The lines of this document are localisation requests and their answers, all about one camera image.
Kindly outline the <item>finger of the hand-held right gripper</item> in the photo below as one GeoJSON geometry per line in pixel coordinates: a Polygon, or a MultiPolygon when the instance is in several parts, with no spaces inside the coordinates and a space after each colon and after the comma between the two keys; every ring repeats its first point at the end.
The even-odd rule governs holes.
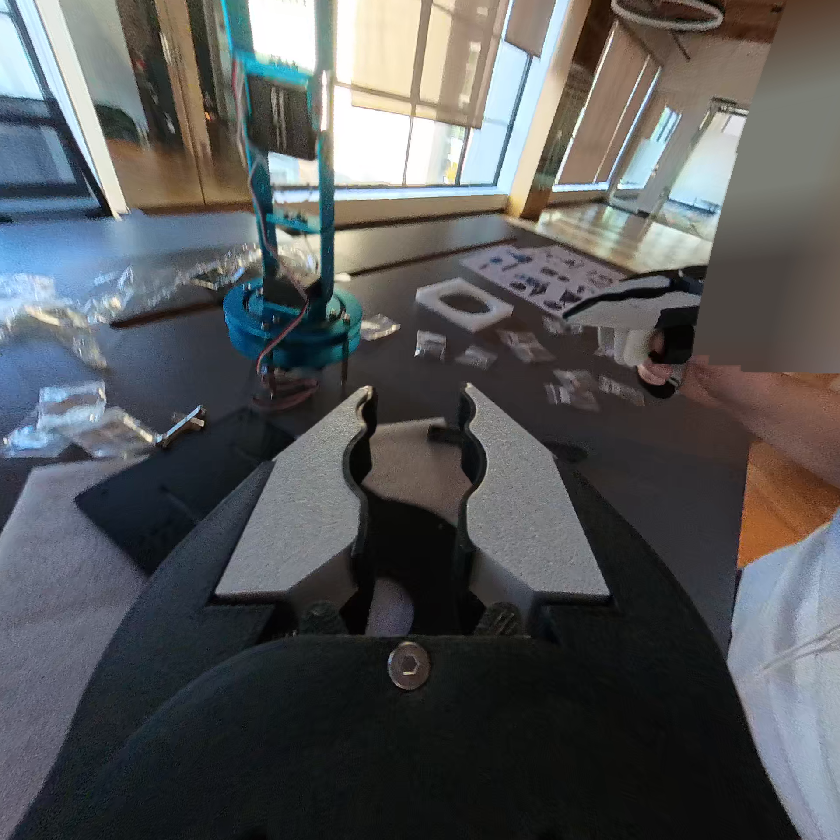
{"type": "Polygon", "coordinates": [[[701,297],[682,290],[642,289],[588,297],[562,320],[585,327],[681,327],[697,323],[701,297]]]}
{"type": "Polygon", "coordinates": [[[686,293],[699,298],[707,271],[707,267],[682,267],[631,275],[583,297],[579,303],[592,303],[601,299],[656,298],[670,292],[686,293]]]}

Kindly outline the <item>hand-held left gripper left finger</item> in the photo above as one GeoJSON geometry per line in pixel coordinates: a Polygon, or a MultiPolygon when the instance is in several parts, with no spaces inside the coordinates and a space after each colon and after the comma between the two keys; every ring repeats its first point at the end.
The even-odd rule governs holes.
{"type": "Polygon", "coordinates": [[[376,393],[362,386],[274,459],[220,577],[224,602],[342,607],[356,592],[364,543],[376,393]]]}

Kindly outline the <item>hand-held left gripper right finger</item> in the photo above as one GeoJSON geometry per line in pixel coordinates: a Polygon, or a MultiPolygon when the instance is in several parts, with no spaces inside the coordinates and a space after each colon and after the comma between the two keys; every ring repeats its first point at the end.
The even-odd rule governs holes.
{"type": "Polygon", "coordinates": [[[462,386],[458,510],[469,590],[484,604],[608,603],[611,593],[553,455],[475,385],[462,386]]]}

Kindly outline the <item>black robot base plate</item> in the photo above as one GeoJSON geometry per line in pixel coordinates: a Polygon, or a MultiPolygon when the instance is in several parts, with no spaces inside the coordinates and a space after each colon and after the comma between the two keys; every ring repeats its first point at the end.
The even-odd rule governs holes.
{"type": "MultiPolygon", "coordinates": [[[[150,577],[178,543],[259,465],[294,437],[267,416],[238,409],[206,432],[189,434],[170,454],[153,455],[76,497],[79,510],[150,577]]],[[[375,578],[403,585],[412,598],[411,631],[470,634],[484,606],[455,595],[453,551],[460,499],[459,431],[441,418],[380,424],[365,478],[371,536],[358,564],[359,589],[340,613],[361,634],[375,578]]]]}

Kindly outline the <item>robot arm instruction manual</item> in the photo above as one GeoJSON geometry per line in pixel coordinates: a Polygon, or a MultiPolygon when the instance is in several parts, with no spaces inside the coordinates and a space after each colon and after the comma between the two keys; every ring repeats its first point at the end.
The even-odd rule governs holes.
{"type": "Polygon", "coordinates": [[[562,245],[499,245],[466,257],[462,264],[555,318],[627,276],[562,245]]]}

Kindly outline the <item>person's right forearm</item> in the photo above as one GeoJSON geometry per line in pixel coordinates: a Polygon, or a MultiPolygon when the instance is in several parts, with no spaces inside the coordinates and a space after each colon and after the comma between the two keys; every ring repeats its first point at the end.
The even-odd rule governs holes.
{"type": "Polygon", "coordinates": [[[839,487],[839,394],[783,373],[712,368],[708,387],[753,435],[839,487]]]}

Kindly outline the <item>dark desk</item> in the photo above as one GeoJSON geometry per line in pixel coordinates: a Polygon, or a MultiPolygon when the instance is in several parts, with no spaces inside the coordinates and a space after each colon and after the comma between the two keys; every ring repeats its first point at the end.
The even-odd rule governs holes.
{"type": "MultiPolygon", "coordinates": [[[[364,313],[401,324],[391,337],[363,342],[350,358],[347,387],[373,385],[379,420],[446,417],[453,422],[461,382],[477,387],[537,438],[579,445],[586,478],[644,536],[695,603],[721,646],[730,622],[739,548],[749,435],[724,414],[682,395],[644,406],[600,395],[597,413],[548,403],[543,385],[555,368],[588,370],[635,385],[632,371],[595,355],[593,331],[552,335],[543,311],[468,270],[470,246],[497,237],[515,246],[551,239],[498,215],[458,221],[356,229],[337,237],[343,284],[364,313]],[[551,364],[524,364],[497,336],[475,339],[418,306],[417,288],[454,277],[514,306],[513,328],[530,331],[554,355],[551,364]]],[[[106,371],[90,371],[50,340],[2,347],[2,433],[34,406],[39,389],[102,378],[111,403],[156,430],[174,413],[205,405],[211,419],[251,405],[254,365],[228,340],[221,308],[126,329],[100,329],[106,371]]]]}

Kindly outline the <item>person's right hand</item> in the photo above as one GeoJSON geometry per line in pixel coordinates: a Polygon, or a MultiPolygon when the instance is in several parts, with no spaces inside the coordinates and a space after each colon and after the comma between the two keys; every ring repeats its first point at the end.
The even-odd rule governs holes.
{"type": "Polygon", "coordinates": [[[716,398],[718,373],[719,369],[702,355],[678,365],[657,363],[650,355],[637,367],[638,380],[652,395],[681,395],[693,403],[722,410],[725,405],[716,398]]]}

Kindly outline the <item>wooden pillar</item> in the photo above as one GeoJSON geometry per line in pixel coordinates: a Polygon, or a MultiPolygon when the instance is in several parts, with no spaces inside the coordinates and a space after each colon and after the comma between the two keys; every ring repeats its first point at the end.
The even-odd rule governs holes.
{"type": "Polygon", "coordinates": [[[527,137],[508,194],[506,215],[529,222],[539,220],[548,205],[551,186],[539,175],[540,161],[550,140],[553,119],[571,68],[577,37],[560,38],[539,88],[527,137]]]}

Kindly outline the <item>grey foam sheet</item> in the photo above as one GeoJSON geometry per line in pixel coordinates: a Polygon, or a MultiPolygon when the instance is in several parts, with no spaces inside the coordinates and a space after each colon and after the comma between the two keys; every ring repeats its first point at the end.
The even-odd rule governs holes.
{"type": "Polygon", "coordinates": [[[56,761],[92,671],[145,576],[75,497],[130,460],[34,469],[1,538],[1,837],[56,761]]]}

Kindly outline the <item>large clear plastic bag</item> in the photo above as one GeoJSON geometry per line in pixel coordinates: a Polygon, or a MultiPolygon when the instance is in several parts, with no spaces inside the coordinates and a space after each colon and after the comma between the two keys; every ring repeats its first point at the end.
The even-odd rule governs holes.
{"type": "Polygon", "coordinates": [[[1,277],[1,343],[47,339],[68,350],[81,363],[103,371],[108,363],[94,327],[111,318],[109,301],[82,302],[62,297],[52,279],[25,273],[1,277]]]}
{"type": "Polygon", "coordinates": [[[262,276],[263,255],[258,243],[237,245],[187,269],[182,284],[207,291],[225,293],[240,282],[262,276]]]}

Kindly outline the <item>person's white shirt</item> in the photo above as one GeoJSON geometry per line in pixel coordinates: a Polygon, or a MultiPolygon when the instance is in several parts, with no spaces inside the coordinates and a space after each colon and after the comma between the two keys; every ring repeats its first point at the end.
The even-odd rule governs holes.
{"type": "Polygon", "coordinates": [[[839,513],[741,573],[728,667],[802,838],[839,838],[839,513]]]}

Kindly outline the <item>large glass window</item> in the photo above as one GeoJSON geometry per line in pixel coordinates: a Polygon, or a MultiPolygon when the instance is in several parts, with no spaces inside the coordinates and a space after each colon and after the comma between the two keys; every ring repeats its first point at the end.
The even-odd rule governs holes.
{"type": "Polygon", "coordinates": [[[505,40],[498,47],[479,129],[363,108],[338,80],[334,91],[333,154],[337,186],[491,186],[515,121],[530,59],[505,40]]]}

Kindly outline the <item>beige roller blind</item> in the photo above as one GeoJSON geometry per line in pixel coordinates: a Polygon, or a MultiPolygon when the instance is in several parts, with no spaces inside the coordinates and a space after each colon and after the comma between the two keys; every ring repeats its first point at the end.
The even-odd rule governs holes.
{"type": "Polygon", "coordinates": [[[508,1],[339,2],[338,80],[353,104],[477,130],[508,1]]]}

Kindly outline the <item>white foam frame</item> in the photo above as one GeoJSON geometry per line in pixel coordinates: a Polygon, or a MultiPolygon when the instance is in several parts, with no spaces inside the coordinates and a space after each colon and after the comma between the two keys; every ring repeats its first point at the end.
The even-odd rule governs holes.
{"type": "Polygon", "coordinates": [[[508,319],[513,306],[457,277],[420,287],[415,300],[470,333],[477,333],[508,319]]]}

